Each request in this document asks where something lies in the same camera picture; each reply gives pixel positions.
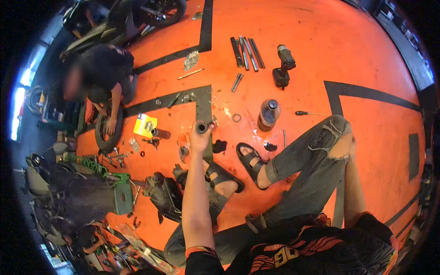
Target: oil bottle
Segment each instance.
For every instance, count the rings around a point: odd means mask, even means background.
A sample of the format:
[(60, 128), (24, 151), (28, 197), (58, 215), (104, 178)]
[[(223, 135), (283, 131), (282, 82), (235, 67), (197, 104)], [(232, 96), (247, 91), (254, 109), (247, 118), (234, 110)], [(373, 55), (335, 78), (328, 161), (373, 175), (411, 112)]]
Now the oil bottle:
[(267, 99), (263, 101), (260, 108), (260, 114), (258, 115), (258, 128), (263, 132), (272, 130), (280, 114), (281, 108), (275, 99)]

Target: washer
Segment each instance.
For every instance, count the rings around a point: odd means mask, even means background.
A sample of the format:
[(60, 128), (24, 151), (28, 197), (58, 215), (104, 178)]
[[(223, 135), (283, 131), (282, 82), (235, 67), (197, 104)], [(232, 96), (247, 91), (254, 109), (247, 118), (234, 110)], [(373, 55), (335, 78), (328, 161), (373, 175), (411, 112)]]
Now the washer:
[(242, 119), (240, 114), (233, 114), (231, 118), (233, 122), (240, 122), (240, 120)]

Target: yellow package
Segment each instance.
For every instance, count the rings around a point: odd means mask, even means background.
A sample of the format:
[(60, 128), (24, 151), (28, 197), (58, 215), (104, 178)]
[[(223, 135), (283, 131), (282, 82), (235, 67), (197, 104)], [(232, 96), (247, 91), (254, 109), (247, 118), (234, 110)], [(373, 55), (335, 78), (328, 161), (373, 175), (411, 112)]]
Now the yellow package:
[(158, 119), (139, 113), (133, 133), (152, 138), (151, 130), (158, 125)]

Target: black sandal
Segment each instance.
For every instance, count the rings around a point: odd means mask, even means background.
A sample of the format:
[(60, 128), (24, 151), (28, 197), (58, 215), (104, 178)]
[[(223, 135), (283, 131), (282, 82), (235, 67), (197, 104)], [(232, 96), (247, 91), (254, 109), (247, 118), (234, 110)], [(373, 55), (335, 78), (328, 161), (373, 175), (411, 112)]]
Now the black sandal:
[[(221, 167), (220, 165), (218, 165), (215, 162), (209, 162), (209, 160), (207, 158), (203, 158), (207, 163), (209, 163), (209, 167), (206, 170), (205, 176), (207, 179), (210, 180), (210, 182), (213, 184), (213, 186), (216, 186), (219, 183), (228, 181), (228, 180), (233, 180), (238, 184), (238, 188), (237, 191), (235, 191), (236, 193), (240, 193), (241, 191), (243, 191), (243, 189), (245, 189), (245, 185), (244, 183), (239, 180), (237, 177), (235, 177), (234, 175), (232, 175), (231, 173), (229, 173), (228, 171), (226, 171), (223, 167)], [(213, 173), (217, 173), (217, 177), (213, 180), (211, 180), (209, 178), (209, 175), (213, 174)]]
[[(246, 147), (249, 148), (252, 151), (252, 153), (247, 154), (246, 156), (243, 156), (243, 154), (240, 151), (241, 147)], [(261, 167), (263, 166), (263, 164), (267, 164), (267, 162), (265, 162), (260, 155), (258, 154), (258, 152), (249, 144), (240, 142), (239, 144), (237, 144), (237, 146), (235, 147), (235, 150), (237, 151), (237, 155), (238, 158), (240, 159), (241, 163), (243, 164), (243, 166), (246, 168), (246, 171), (249, 173), (251, 179), (253, 180), (253, 182), (255, 183), (255, 185), (257, 186), (258, 189), (260, 190), (266, 190), (269, 187), (266, 188), (260, 188), (257, 184), (257, 176), (258, 173), (261, 170)], [(250, 166), (250, 161), (253, 160), (254, 158), (260, 158), (259, 161), (255, 164), (255, 166)]]

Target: cordless drill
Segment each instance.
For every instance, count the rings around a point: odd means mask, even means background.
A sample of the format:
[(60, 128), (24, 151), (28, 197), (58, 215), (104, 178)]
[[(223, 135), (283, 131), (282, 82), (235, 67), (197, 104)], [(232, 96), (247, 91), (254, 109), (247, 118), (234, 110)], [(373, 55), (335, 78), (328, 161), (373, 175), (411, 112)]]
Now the cordless drill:
[(274, 77), (275, 85), (284, 90), (284, 87), (289, 85), (290, 77), (288, 70), (295, 68), (297, 65), (292, 57), (292, 52), (289, 51), (286, 46), (279, 45), (277, 50), (278, 57), (281, 59), (281, 68), (273, 69), (272, 76)]

